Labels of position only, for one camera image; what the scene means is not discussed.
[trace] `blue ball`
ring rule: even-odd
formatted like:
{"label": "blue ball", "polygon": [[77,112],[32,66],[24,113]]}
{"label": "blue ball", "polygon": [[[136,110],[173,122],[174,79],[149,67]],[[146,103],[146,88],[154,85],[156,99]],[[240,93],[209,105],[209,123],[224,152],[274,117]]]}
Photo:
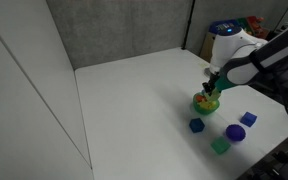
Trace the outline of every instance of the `blue ball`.
{"label": "blue ball", "polygon": [[231,141],[242,141],[245,138],[246,133],[242,126],[232,124],[226,128],[226,136]]}

